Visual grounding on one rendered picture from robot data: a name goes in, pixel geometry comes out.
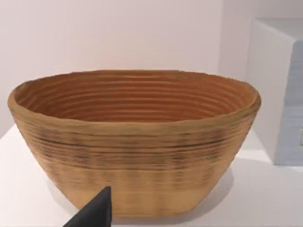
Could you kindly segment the brown woven basket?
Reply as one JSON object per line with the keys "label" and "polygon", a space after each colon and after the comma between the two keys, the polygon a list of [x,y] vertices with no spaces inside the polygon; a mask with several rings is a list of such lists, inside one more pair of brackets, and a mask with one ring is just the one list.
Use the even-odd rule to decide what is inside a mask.
{"label": "brown woven basket", "polygon": [[249,83],[181,70],[97,70],[26,81],[14,122],[78,209],[103,187],[118,217],[193,210],[223,177],[261,106]]}

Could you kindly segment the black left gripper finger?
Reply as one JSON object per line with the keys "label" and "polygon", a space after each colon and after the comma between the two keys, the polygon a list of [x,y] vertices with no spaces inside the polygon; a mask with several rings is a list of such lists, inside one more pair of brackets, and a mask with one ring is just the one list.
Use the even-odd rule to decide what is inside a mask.
{"label": "black left gripper finger", "polygon": [[80,209],[65,227],[111,227],[111,223],[111,187],[106,186]]}

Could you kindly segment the pale microwave oven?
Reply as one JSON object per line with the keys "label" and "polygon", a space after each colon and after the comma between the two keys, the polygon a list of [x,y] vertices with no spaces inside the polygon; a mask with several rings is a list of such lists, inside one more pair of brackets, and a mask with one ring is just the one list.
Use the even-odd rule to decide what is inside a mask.
{"label": "pale microwave oven", "polygon": [[262,99],[254,131],[271,162],[303,166],[303,17],[253,22],[246,80]]}

